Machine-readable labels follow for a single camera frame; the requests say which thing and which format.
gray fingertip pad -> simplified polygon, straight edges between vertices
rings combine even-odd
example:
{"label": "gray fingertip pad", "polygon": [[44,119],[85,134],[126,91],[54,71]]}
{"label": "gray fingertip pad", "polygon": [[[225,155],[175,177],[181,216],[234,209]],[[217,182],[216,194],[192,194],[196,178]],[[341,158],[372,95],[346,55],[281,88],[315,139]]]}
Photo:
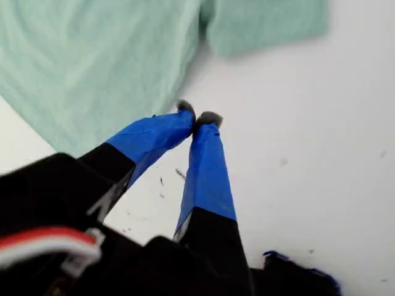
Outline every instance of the gray fingertip pad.
{"label": "gray fingertip pad", "polygon": [[200,127],[201,125],[209,125],[214,123],[217,128],[220,128],[223,121],[223,117],[215,112],[205,111],[199,118],[196,120],[196,127]]}

white wire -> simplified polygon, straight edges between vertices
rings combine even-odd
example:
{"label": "white wire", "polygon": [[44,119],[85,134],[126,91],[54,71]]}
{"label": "white wire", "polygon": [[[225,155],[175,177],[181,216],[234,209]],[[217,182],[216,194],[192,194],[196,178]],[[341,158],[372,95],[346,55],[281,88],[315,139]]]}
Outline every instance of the white wire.
{"label": "white wire", "polygon": [[0,269],[7,268],[16,262],[31,257],[54,252],[65,252],[88,257],[92,261],[98,261],[101,257],[101,250],[97,245],[87,244],[64,236],[42,237],[10,245],[0,250]]}

red wire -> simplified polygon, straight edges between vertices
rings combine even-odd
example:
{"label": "red wire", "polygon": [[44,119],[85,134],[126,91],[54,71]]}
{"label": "red wire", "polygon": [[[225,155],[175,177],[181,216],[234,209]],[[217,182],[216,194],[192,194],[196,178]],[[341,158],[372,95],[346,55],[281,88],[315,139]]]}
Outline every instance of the red wire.
{"label": "red wire", "polygon": [[28,231],[18,232],[10,236],[0,238],[0,250],[10,245],[21,244],[36,239],[65,236],[78,241],[85,242],[90,245],[95,244],[95,239],[81,231],[68,227],[42,227]]}

debris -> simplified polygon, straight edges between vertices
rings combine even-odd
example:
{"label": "debris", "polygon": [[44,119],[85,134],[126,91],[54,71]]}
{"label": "debris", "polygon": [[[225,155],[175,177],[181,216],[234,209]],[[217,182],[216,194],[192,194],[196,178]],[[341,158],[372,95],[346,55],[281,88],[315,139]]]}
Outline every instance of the debris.
{"label": "debris", "polygon": [[180,176],[181,178],[185,179],[185,175],[179,169],[176,168],[175,172],[177,173],[178,176]]}

fabric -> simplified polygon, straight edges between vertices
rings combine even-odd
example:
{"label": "fabric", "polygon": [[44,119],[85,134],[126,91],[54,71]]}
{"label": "fabric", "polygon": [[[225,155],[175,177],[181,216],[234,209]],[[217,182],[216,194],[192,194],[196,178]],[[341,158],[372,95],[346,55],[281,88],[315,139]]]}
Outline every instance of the fabric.
{"label": "fabric", "polygon": [[80,156],[168,110],[202,33],[225,57],[321,35],[327,0],[2,0],[0,95]]}

